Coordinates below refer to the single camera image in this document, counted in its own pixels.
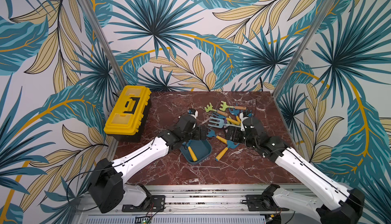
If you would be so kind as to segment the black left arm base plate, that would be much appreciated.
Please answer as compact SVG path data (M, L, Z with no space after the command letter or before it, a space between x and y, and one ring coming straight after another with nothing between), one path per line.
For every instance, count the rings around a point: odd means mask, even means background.
M165 195L148 196L140 205L123 205L122 212L162 212L165 209Z

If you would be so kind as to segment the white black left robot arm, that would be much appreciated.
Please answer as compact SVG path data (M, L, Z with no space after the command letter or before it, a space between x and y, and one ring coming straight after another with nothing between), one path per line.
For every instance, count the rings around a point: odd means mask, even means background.
M136 151L113 161L99 161L91 173L88 192L101 213L117 207L125 195L130 205L142 211L151 205L151 193L143 185L125 189L127 181L157 159L179 149L191 139L205 139L206 128L197 125L198 111L190 108L178 122L161 131L154 139Z

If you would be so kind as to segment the light blue fork white handle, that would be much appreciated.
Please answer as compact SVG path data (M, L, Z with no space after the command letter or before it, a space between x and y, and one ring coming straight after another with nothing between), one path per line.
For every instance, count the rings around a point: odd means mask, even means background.
M230 126L230 124L227 123L226 119L210 117L208 121L208 126L222 129Z

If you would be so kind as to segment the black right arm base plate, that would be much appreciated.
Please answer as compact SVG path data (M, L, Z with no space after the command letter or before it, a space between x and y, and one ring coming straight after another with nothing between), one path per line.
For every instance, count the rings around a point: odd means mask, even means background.
M248 210L254 211L274 211L279 213L280 211L289 211L288 208L281 208L276 205L274 200L269 195L246 195L245 200L241 201L242 204L247 205Z

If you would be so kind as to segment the blue rake yellow handle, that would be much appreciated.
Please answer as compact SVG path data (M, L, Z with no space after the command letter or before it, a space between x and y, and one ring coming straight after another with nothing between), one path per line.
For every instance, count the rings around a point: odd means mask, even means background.
M207 133L207 137L215 137L216 139L218 139L219 141L225 143L225 144L228 144L227 143L227 140L219 135L216 134L216 132L213 130L213 129L210 129L208 128L208 133Z
M217 114L216 112L212 113L212 115L213 115L212 117L225 119L224 116L219 115L219 114ZM237 122L236 120L231 119L231 118L229 118L229 117L226 117L226 118L227 118L227 120L228 120L229 122L231 122L230 126L239 127L239 126L241 125L241 122L239 123L239 122Z

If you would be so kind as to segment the teal rake yellow handle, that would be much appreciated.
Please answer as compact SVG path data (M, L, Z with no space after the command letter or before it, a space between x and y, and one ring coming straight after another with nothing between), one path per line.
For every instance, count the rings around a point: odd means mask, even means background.
M227 140L226 147L215 157L216 161L220 161L221 158L226 154L229 149L236 149L239 146L239 143Z

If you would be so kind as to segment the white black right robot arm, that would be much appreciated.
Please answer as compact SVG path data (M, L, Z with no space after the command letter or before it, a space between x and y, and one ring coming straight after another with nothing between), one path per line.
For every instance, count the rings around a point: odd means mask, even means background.
M349 188L329 178L280 137L269 136L257 118L243 117L240 125L229 124L226 129L226 135L234 143L244 144L285 169L315 194L309 197L271 184L258 199L248 197L248 204L261 206L265 210L289 209L322 224L358 223L365 203L365 195L361 190Z

